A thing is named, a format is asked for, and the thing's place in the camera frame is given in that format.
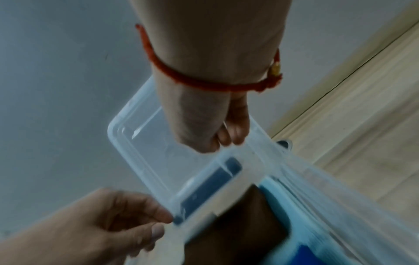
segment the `person's left hand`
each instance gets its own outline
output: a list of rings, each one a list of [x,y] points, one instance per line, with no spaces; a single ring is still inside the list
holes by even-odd
[[[172,215],[140,193],[97,190],[0,244],[3,265],[123,264],[151,250]]]

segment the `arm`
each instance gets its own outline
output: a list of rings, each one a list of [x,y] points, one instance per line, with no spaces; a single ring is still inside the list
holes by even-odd
[[[252,83],[281,42],[291,0],[131,0],[157,56],[187,76]],[[153,69],[165,115],[181,143],[200,152],[249,132],[246,93],[207,92],[175,84]]]

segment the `plastic container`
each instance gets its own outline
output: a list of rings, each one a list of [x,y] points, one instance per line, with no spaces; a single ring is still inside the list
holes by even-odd
[[[108,127],[108,136],[184,241],[252,183],[274,177],[305,202],[365,264],[418,264],[419,233],[362,195],[278,146],[251,121],[244,145],[202,155],[176,143],[150,78]]]

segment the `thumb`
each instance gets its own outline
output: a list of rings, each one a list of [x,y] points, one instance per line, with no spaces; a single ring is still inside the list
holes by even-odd
[[[112,237],[113,252],[116,256],[128,255],[153,244],[165,234],[160,223],[149,223],[117,232]]]

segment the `fingernail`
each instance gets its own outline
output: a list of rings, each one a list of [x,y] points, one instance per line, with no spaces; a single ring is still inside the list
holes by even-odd
[[[151,227],[151,240],[156,241],[163,237],[165,234],[165,228],[162,224],[155,224]]]

